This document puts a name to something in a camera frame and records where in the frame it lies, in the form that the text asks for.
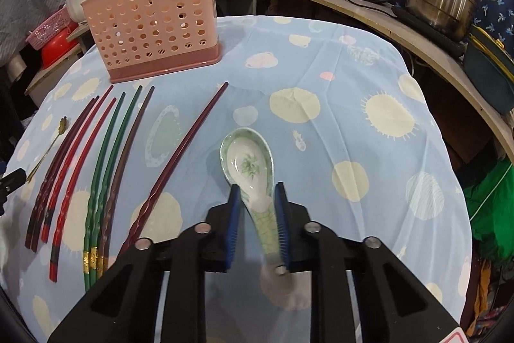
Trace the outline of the dark maroon chopstick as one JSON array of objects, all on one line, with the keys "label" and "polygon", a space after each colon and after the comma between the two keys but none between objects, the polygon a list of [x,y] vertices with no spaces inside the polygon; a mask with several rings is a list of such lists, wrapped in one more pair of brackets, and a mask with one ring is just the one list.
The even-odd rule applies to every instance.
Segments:
[{"label": "dark maroon chopstick", "polygon": [[54,205],[53,199],[55,196],[59,195],[57,184],[62,184],[61,177],[66,174],[66,165],[68,165],[66,159],[69,156],[71,146],[96,102],[98,102],[98,96],[92,98],[71,128],[68,129],[65,139],[62,141],[62,144],[60,144],[58,151],[46,172],[44,180],[41,183],[36,202],[31,212],[24,241],[24,246],[33,252],[36,252],[38,249],[38,240],[41,228],[46,217],[50,216],[50,209]]},{"label": "dark maroon chopstick", "polygon": [[53,188],[54,182],[58,175],[58,171],[62,162],[65,159],[68,148],[71,145],[71,142],[77,135],[78,130],[82,126],[86,117],[90,113],[92,107],[98,101],[98,97],[92,98],[88,105],[85,106],[77,120],[74,122],[73,126],[68,129],[67,134],[60,144],[56,155],[54,156],[48,171],[44,177],[44,181],[41,184],[40,190],[38,192],[38,196],[36,198],[36,203],[31,212],[30,221],[28,224],[25,242],[24,245],[27,249],[32,250],[32,252],[36,252],[38,249],[38,237],[39,231],[43,222],[44,212],[46,211],[47,202],[50,196],[50,192]]}]

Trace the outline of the dark purple chopstick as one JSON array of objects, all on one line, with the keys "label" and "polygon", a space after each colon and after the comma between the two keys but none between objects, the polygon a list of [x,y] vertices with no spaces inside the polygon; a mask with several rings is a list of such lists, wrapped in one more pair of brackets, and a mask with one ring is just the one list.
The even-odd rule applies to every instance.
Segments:
[{"label": "dark purple chopstick", "polygon": [[119,255],[126,252],[129,249],[129,247],[133,246],[135,244],[136,240],[139,238],[139,235],[143,231],[143,228],[147,222],[147,219],[149,219],[149,216],[151,215],[153,208],[155,207],[155,204],[157,203],[161,193],[163,192],[169,178],[175,171],[182,156],[186,152],[186,149],[188,148],[189,144],[191,144],[191,142],[193,141],[199,128],[206,121],[206,119],[209,116],[210,112],[212,111],[213,107],[217,104],[217,102],[219,101],[221,96],[225,93],[228,86],[229,86],[229,82],[225,82],[223,85],[221,85],[219,87],[216,94],[212,97],[212,99],[209,101],[209,103],[203,109],[201,114],[199,114],[198,118],[196,118],[193,125],[191,126],[189,131],[186,133],[186,135],[183,137],[179,146],[176,148],[176,150],[174,151],[174,153],[168,160],[165,168],[163,169],[163,171],[161,171],[153,188],[151,189],[148,198],[142,204],[142,206],[139,210],[139,213],[137,215],[137,218],[131,224],[131,228],[128,232],[126,240],[124,241],[124,243],[122,244],[122,246],[120,248]]}]

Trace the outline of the brown chopstick gold band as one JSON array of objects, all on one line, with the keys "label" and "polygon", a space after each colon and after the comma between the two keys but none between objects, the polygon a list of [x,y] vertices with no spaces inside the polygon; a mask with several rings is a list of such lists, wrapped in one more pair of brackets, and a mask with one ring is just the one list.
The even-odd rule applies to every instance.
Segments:
[{"label": "brown chopstick gold band", "polygon": [[137,112],[137,116],[131,126],[131,130],[127,136],[124,149],[122,150],[120,161],[114,173],[114,179],[111,185],[110,195],[104,209],[104,218],[101,229],[101,235],[97,248],[97,278],[99,279],[109,267],[109,246],[111,240],[112,219],[120,192],[121,181],[124,175],[126,164],[130,155],[131,147],[138,127],[142,121],[146,108],[152,98],[154,86],[152,85],[146,94],[145,100],[141,108]]}]

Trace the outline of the green white ceramic spoon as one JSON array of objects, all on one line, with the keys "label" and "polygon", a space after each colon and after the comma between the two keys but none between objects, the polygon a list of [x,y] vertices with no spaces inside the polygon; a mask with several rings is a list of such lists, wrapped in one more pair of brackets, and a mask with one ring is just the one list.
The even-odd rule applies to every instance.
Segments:
[{"label": "green white ceramic spoon", "polygon": [[268,143],[258,131],[238,128],[223,139],[219,160],[226,181],[240,187],[265,261],[275,274],[285,274],[274,210],[274,160]]}]

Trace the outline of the red chopstick left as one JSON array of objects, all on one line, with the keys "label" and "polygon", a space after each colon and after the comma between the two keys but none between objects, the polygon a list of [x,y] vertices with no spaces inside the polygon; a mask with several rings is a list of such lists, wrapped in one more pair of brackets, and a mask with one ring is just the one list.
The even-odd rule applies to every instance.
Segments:
[{"label": "red chopstick left", "polygon": [[110,86],[104,92],[102,97],[96,99],[92,106],[92,109],[88,112],[85,120],[83,121],[83,123],[80,124],[77,134],[74,135],[71,141],[71,145],[68,146],[65,150],[65,158],[62,164],[59,166],[57,178],[53,183],[52,189],[50,190],[50,199],[48,201],[47,206],[45,207],[41,232],[40,234],[38,234],[40,240],[45,244],[49,241],[50,227],[57,208],[58,198],[61,194],[61,190],[63,189],[66,177],[68,176],[68,173],[70,171],[74,172],[78,168],[78,148],[82,144],[84,136],[88,132],[93,119],[96,118],[99,109],[103,105],[104,101],[108,98],[109,94],[111,93],[111,90],[112,87]]}]

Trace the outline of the red chopstick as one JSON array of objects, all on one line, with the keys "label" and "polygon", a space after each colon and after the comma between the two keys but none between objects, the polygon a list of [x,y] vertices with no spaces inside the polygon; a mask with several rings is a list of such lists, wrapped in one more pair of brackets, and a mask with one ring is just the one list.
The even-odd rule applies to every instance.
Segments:
[{"label": "red chopstick", "polygon": [[65,158],[62,164],[59,166],[57,178],[53,183],[52,189],[50,190],[50,199],[48,201],[47,206],[45,207],[41,232],[40,234],[38,234],[40,240],[45,244],[49,241],[50,227],[57,208],[58,198],[61,194],[61,190],[63,189],[66,177],[68,176],[68,173],[70,171],[74,172],[78,168],[78,148],[82,144],[84,136],[88,132],[93,119],[96,118],[99,109],[103,105],[104,101],[108,98],[109,94],[111,93],[111,90],[112,87],[110,86],[104,92],[102,97],[96,99],[92,106],[92,109],[88,112],[85,120],[83,121],[83,123],[80,124],[77,134],[74,135],[71,141],[71,145],[68,146],[65,150]]},{"label": "red chopstick", "polygon": [[59,196],[55,219],[49,236],[50,263],[48,278],[60,282],[68,270],[66,259],[75,258],[72,269],[82,270],[83,242],[87,206],[91,195],[91,183],[95,160],[101,144],[101,137],[108,125],[112,111],[118,100],[108,97],[93,119],[88,132],[77,151],[78,168],[69,172]]}]

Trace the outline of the gold flower spoon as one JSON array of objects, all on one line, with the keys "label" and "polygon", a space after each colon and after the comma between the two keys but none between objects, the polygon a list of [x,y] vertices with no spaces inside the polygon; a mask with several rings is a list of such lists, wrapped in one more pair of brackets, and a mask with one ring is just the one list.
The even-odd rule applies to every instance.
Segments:
[{"label": "gold flower spoon", "polygon": [[46,149],[45,153],[40,157],[40,159],[38,160],[38,162],[36,163],[36,165],[31,169],[29,175],[26,177],[26,183],[30,183],[32,181],[32,178],[35,176],[35,174],[37,173],[40,165],[42,164],[42,162],[44,162],[44,160],[46,159],[46,157],[48,156],[50,150],[53,148],[54,144],[56,144],[56,141],[62,136],[65,134],[66,130],[67,130],[67,127],[68,127],[68,118],[66,117],[62,117],[60,120],[59,120],[59,124],[58,124],[58,131],[57,131],[57,134],[56,136],[54,137],[54,139],[52,139],[52,142],[50,143],[50,145],[48,146],[48,148]]}]

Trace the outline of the red chopstick right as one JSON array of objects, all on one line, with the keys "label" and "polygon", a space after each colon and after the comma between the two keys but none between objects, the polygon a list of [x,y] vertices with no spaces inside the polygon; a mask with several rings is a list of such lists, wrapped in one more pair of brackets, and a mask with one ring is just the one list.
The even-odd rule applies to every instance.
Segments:
[{"label": "red chopstick right", "polygon": [[83,242],[87,206],[91,195],[91,183],[95,160],[101,144],[101,137],[108,125],[112,111],[118,100],[108,97],[93,119],[88,132],[77,151],[78,168],[69,172],[59,196],[55,219],[49,236],[50,263],[48,278],[60,282],[68,270],[66,259],[75,258],[72,269],[82,270]]}]

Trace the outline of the red plastic basin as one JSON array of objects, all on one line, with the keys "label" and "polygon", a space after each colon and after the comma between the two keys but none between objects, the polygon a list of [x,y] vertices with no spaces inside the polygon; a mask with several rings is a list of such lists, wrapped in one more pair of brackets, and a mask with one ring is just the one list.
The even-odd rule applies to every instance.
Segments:
[{"label": "red plastic basin", "polygon": [[71,42],[67,41],[67,37],[71,35],[77,28],[78,24],[71,22],[59,34],[50,39],[50,41],[41,49],[42,69],[50,68],[56,61],[62,58],[70,50],[72,50],[78,41],[76,39]]}]

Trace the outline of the green plastic bag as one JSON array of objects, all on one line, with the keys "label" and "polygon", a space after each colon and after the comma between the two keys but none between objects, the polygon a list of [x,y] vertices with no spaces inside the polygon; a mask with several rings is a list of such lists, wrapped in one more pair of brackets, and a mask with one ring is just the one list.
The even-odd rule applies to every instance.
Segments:
[{"label": "green plastic bag", "polygon": [[480,183],[464,189],[464,197],[482,257],[508,265],[513,260],[513,164],[499,160]]}]

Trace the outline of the pink plastic basket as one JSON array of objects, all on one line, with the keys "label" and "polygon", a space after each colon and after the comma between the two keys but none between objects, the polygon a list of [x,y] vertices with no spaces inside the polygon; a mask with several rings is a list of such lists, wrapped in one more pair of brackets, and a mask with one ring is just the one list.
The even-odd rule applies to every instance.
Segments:
[{"label": "pink plastic basket", "polygon": [[69,12],[67,8],[63,6],[38,25],[34,31],[31,31],[25,41],[35,50],[40,50],[70,24],[71,18]]}]

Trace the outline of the blue dotted tablecloth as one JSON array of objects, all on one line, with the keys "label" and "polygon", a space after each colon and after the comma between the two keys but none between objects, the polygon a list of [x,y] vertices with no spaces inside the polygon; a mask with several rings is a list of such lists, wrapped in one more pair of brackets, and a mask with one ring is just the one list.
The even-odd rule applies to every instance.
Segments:
[{"label": "blue dotted tablecloth", "polygon": [[[471,232],[462,189],[440,129],[397,49],[348,26],[269,16],[222,18],[218,64],[112,84],[91,49],[46,96],[19,141],[10,170],[31,171],[62,117],[77,118],[93,97],[152,98],[132,144],[111,234],[116,257],[156,179],[195,119],[229,86],[170,177],[143,230],[177,237],[226,201],[219,147],[239,127],[266,139],[274,181],[290,200],[338,235],[376,236],[459,319],[470,280]],[[1,285],[39,341],[84,295],[83,267],[68,257],[60,282],[48,278],[50,244],[24,246],[40,184],[56,144],[1,219]]]}]

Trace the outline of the pink perforated utensil holder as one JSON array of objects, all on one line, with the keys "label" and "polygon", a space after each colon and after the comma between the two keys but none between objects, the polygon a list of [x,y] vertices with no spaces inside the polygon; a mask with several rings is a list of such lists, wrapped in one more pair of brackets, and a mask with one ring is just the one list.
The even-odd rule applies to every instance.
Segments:
[{"label": "pink perforated utensil holder", "polygon": [[84,0],[82,7],[112,83],[221,58],[215,0]]}]

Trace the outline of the yellow green stacked bowls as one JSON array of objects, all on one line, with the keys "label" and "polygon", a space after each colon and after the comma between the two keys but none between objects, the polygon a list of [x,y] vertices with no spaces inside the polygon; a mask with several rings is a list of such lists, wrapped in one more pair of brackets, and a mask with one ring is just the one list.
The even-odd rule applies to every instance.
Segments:
[{"label": "yellow green stacked bowls", "polygon": [[499,39],[476,25],[470,27],[464,72],[499,114],[506,116],[513,110],[513,57]]}]

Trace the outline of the black induction cooker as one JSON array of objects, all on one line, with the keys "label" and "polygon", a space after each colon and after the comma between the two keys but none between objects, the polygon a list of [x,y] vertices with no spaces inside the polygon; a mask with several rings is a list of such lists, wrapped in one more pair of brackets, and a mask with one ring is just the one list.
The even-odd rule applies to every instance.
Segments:
[{"label": "black induction cooker", "polygon": [[460,59],[465,54],[465,43],[457,43],[450,40],[449,37],[446,37],[445,35],[443,35],[443,33],[437,31],[427,23],[421,21],[416,16],[410,14],[404,8],[393,6],[391,10],[393,14],[396,16],[397,20],[406,24],[414,31],[430,40],[437,47],[441,48],[446,53],[448,53],[452,58]]}]

